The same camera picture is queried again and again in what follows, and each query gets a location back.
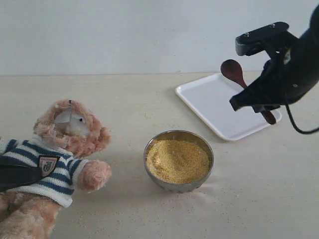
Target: metal bowl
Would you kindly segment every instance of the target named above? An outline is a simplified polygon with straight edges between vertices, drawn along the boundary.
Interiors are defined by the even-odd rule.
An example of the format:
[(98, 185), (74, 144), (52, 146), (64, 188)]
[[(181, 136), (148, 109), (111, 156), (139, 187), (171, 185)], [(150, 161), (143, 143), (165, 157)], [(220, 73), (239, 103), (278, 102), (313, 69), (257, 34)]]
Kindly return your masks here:
[[(208, 159), (210, 161), (209, 171), (202, 179), (195, 181), (195, 182), (192, 182), (192, 183), (187, 183), (187, 184), (174, 184), (174, 183), (168, 183), (168, 182), (165, 182), (163, 180), (160, 180), (159, 178), (157, 178), (155, 175), (153, 175), (150, 172), (150, 170), (147, 166), (147, 155), (149, 153), (149, 150), (158, 141), (170, 140), (170, 139), (171, 140), (179, 140), (179, 141), (185, 140), (188, 142), (195, 143), (196, 145), (201, 147), (207, 153)], [(145, 166), (146, 172), (148, 173), (150, 178), (158, 186), (160, 186), (164, 190), (171, 191), (174, 193), (186, 193), (186, 192), (191, 192), (196, 188), (199, 188), (207, 180), (207, 178), (210, 176), (211, 170), (213, 168), (213, 164), (214, 164), (214, 154), (213, 154), (213, 151), (212, 151), (211, 147), (209, 146), (209, 144), (203, 138), (198, 136), (197, 134), (189, 132), (189, 131), (185, 131), (185, 130), (170, 130), (170, 131), (165, 131), (163, 133), (160, 133), (160, 134), (156, 135), (155, 137), (153, 137), (148, 142), (148, 144), (144, 150), (144, 166)]]

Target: cornmeal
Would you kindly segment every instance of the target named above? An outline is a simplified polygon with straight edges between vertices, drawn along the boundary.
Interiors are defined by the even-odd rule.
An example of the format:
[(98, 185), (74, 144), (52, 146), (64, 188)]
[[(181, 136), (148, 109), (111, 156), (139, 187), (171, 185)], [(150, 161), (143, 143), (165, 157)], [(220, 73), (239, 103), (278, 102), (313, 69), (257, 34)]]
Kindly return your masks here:
[(158, 141), (147, 155), (150, 172), (168, 183), (191, 183), (202, 179), (209, 171), (209, 164), (206, 152), (187, 141)]

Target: blue and white striped sweater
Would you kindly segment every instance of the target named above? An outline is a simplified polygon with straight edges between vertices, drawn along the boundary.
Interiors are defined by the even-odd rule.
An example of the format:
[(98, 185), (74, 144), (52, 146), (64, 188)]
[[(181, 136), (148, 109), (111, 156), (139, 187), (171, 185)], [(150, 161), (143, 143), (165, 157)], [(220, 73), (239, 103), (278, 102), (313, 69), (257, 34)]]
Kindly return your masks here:
[(40, 155), (60, 156), (52, 174), (35, 184), (21, 186), (10, 191), (27, 192), (43, 195), (55, 200), (63, 207), (72, 203), (79, 173), (88, 160), (79, 160), (63, 148), (48, 145), (41, 137), (35, 135), (31, 140), (0, 139), (0, 155), (7, 163), (38, 167)]

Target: patch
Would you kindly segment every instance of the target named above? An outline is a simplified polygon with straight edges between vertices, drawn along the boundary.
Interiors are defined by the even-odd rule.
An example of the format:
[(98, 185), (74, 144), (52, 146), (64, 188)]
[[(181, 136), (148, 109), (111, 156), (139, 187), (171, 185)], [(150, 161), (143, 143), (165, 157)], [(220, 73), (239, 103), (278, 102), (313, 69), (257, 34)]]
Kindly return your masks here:
[(51, 172), (55, 170), (55, 167), (59, 159), (60, 159), (60, 156), (51, 156), (51, 155), (39, 156), (39, 167), (41, 168), (41, 171), (42, 171), (42, 177), (48, 176)]

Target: plastic tray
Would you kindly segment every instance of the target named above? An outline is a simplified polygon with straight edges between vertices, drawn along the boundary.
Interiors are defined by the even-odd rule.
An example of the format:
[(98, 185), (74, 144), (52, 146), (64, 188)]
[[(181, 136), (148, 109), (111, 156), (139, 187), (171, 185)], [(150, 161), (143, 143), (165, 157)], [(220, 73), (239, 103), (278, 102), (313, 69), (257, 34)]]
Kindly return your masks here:
[[(180, 85), (175, 92), (219, 137), (236, 141), (270, 126), (251, 107), (233, 110), (229, 100), (242, 90), (218, 73)], [(279, 122), (281, 113), (272, 113)]]

